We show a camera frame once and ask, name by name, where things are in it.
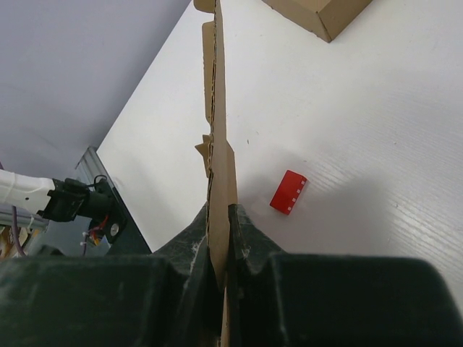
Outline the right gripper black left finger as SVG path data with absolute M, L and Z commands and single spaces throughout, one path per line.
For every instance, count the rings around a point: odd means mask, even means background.
M 3 346 L 217 346 L 206 211 L 156 252 L 1 263 Z

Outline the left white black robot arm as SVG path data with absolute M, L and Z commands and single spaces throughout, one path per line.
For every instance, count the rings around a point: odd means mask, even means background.
M 90 237 L 113 243 L 127 225 L 115 189 L 104 175 L 90 184 L 76 179 L 38 178 L 1 170 L 1 203 L 59 223 L 91 219 Z

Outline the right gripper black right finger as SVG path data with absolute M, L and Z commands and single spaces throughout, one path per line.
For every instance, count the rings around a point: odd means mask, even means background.
M 460 346 L 443 277 L 406 257 L 291 254 L 229 207 L 231 346 Z

